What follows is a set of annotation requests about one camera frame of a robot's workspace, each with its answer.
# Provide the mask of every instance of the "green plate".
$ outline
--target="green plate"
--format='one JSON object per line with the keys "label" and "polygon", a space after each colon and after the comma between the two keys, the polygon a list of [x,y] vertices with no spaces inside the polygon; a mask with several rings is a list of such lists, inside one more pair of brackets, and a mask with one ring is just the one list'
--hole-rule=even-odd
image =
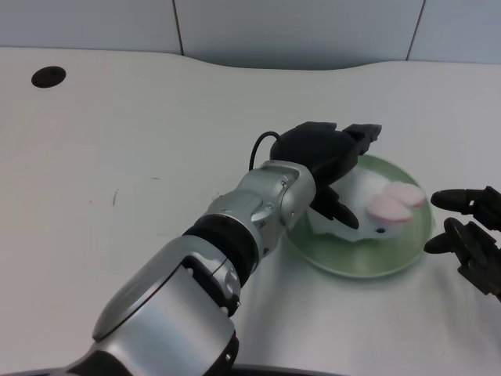
{"label": "green plate", "polygon": [[[409,174],[378,157],[361,156],[358,166],[391,181],[419,186]],[[367,239],[352,243],[331,234],[317,235],[313,233],[307,215],[303,215],[288,237],[313,265],[341,276],[367,278],[396,273],[419,260],[432,230],[433,217],[427,201],[415,211],[412,222],[392,239]]]}

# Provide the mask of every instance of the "pink ear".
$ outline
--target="pink ear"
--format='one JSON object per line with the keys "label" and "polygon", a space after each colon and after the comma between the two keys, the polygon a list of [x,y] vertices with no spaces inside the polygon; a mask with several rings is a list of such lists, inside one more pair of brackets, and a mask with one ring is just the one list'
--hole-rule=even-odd
{"label": "pink ear", "polygon": [[395,200],[412,208],[418,208],[424,204],[426,196],[424,192],[413,184],[393,182],[387,185],[384,192]]}
{"label": "pink ear", "polygon": [[386,194],[377,194],[367,204],[366,212],[381,222],[400,223],[408,222],[413,213]]}

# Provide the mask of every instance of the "black grommet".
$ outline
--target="black grommet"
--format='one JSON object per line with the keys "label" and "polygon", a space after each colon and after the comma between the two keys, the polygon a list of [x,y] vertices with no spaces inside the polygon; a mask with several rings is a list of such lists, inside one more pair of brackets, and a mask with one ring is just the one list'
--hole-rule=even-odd
{"label": "black grommet", "polygon": [[59,85],[66,78],[66,71],[61,67],[45,67],[38,70],[31,78],[37,88],[47,89]]}

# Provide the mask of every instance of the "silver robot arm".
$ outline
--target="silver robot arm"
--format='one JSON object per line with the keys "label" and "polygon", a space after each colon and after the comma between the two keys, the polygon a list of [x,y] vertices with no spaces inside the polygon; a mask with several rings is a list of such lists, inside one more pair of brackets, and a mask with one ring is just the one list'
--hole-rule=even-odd
{"label": "silver robot arm", "polygon": [[229,316],[241,287],[314,197],[301,164],[267,161],[249,171],[115,294],[81,359],[44,374],[224,374],[238,352]]}

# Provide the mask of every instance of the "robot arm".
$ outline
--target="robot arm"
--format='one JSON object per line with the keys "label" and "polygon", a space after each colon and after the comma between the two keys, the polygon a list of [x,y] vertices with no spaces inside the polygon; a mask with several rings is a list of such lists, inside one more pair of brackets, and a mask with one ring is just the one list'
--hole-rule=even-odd
{"label": "robot arm", "polygon": [[238,352],[229,317],[240,306],[241,287],[314,199],[314,210],[326,207],[328,218],[358,225],[335,193],[317,190],[355,167],[380,129],[351,125],[339,132],[334,123],[304,123],[281,136],[273,133],[272,160],[252,169],[258,143],[269,132],[264,134],[238,187],[214,200],[113,296],[81,359],[17,376],[226,374]]}

